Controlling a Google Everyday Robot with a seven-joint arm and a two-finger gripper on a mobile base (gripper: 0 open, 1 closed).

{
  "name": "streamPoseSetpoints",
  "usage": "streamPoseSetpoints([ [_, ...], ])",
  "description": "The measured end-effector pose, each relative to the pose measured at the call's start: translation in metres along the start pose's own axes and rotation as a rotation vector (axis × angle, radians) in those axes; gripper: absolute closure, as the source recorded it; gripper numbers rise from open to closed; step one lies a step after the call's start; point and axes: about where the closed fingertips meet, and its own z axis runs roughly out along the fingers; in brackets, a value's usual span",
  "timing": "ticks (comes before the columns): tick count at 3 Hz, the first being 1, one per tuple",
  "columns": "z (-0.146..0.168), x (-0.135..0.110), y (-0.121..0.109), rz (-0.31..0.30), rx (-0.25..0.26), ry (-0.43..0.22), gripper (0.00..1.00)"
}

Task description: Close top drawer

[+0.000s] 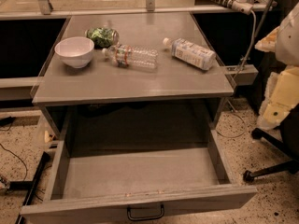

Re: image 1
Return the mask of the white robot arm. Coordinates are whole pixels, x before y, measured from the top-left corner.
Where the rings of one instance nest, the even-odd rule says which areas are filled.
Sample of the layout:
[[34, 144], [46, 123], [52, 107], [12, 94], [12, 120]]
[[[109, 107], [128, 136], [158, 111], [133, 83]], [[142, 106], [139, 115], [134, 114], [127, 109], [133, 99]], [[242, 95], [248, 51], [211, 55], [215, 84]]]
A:
[[286, 65], [282, 72], [268, 78], [259, 110], [258, 127], [271, 130], [299, 104], [299, 3], [255, 48], [274, 52], [276, 60]]

